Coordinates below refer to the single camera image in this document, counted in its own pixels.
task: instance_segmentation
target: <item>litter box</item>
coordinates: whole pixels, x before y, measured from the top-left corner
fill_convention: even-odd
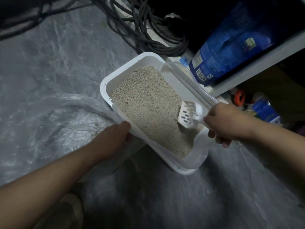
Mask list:
[[[172,86],[183,100],[190,100],[206,106],[205,114],[218,103],[218,101],[208,95],[198,83],[187,77],[185,73],[173,62],[165,62],[159,55],[152,52],[144,52],[135,57],[119,69],[105,77],[101,83],[100,91],[103,99],[112,107],[119,116],[116,121],[127,120],[131,123],[131,133],[145,140],[149,146],[177,173],[189,175],[202,165],[208,156],[211,147],[215,146],[215,141],[207,135],[208,129],[204,127],[194,140],[192,150],[184,157],[180,158],[163,148],[156,142],[151,141],[139,127],[135,125],[118,107],[113,103],[112,92],[132,74],[135,69],[143,66],[153,66],[158,70],[164,79]]]

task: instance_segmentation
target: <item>hand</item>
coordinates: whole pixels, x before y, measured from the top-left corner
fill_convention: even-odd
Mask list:
[[[232,104],[219,103],[212,107],[204,122],[210,127],[208,136],[215,138],[216,143],[228,148],[232,140],[247,139],[251,129],[260,120],[240,111]]]
[[[93,153],[96,162],[107,160],[122,147],[126,137],[130,137],[130,123],[123,121],[104,129],[88,145],[87,148]]]

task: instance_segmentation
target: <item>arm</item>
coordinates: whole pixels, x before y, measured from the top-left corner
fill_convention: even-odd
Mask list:
[[[230,104],[219,103],[204,117],[209,137],[228,147],[240,140],[266,148],[285,159],[305,178],[305,138],[279,126],[247,115]]]
[[[124,143],[130,124],[107,127],[88,145],[0,188],[0,228],[32,226],[85,173]]]

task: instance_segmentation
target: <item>orange object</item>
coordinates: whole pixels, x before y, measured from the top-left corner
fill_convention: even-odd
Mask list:
[[[246,92],[244,90],[237,90],[234,95],[234,104],[236,106],[242,106],[246,99]]]

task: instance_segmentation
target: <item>white litter scoop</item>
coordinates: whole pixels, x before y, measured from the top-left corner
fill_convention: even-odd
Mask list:
[[[178,115],[178,123],[185,128],[195,128],[198,124],[206,124],[203,121],[203,110],[200,104],[193,101],[182,101]]]

